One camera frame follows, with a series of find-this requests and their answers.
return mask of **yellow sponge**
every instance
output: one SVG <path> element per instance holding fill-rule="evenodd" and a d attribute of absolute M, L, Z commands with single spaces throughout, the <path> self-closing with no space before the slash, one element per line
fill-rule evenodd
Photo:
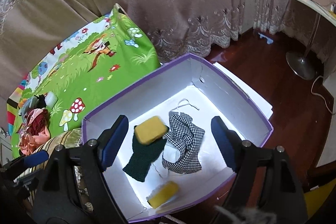
<path fill-rule="evenodd" d="M 158 190 L 154 190 L 148 197 L 147 201 L 154 209 L 170 200 L 179 190 L 179 186 L 173 182 L 168 181 Z"/>
<path fill-rule="evenodd" d="M 139 143 L 150 144 L 161 138 L 168 129 L 158 116 L 154 116 L 136 126 L 134 132 Z"/>

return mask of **knitted fabric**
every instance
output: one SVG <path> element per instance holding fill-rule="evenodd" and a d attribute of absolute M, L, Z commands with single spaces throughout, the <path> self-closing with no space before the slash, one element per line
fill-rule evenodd
<path fill-rule="evenodd" d="M 129 163 L 123 168 L 123 171 L 135 180 L 144 182 L 149 168 L 151 167 L 151 163 L 160 156 L 166 141 L 167 140 L 163 138 L 159 138 L 152 143 L 145 145 L 139 143 L 134 134 L 132 142 L 133 155 L 131 156 Z"/>
<path fill-rule="evenodd" d="M 193 124 L 193 119 L 181 112 L 169 112 L 170 130 L 164 135 L 181 153 L 175 162 L 169 162 L 162 157 L 162 165 L 178 174 L 195 173 L 202 169 L 198 160 L 198 152 L 205 130 Z"/>

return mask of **black and white gingham fabric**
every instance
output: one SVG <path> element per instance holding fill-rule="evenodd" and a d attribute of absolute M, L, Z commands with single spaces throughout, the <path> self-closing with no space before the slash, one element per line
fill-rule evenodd
<path fill-rule="evenodd" d="M 179 174 L 191 174 L 202 169 L 198 160 L 205 130 L 193 124 L 193 119 L 181 112 L 169 112 L 170 131 L 164 135 L 181 153 L 177 162 L 172 163 L 162 156 L 162 165 Z"/>

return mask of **cartoon print fabric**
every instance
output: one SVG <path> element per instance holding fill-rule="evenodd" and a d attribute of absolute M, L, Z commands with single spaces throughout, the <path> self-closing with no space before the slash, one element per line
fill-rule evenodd
<path fill-rule="evenodd" d="M 160 66 L 150 40 L 120 9 L 75 32 L 29 73 L 21 101 L 49 91 L 58 98 L 47 107 L 52 138 L 80 127 L 88 112 Z M 13 147 L 21 121 L 15 119 Z"/>

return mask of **dark green glove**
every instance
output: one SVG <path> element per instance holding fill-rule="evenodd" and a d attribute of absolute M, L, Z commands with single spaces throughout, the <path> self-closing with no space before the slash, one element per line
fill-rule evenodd
<path fill-rule="evenodd" d="M 123 171 L 137 181 L 144 182 L 151 167 L 151 163 L 156 161 L 163 151 L 166 139 L 159 138 L 152 143 L 145 145 L 139 143 L 135 134 L 133 135 L 133 155 Z"/>

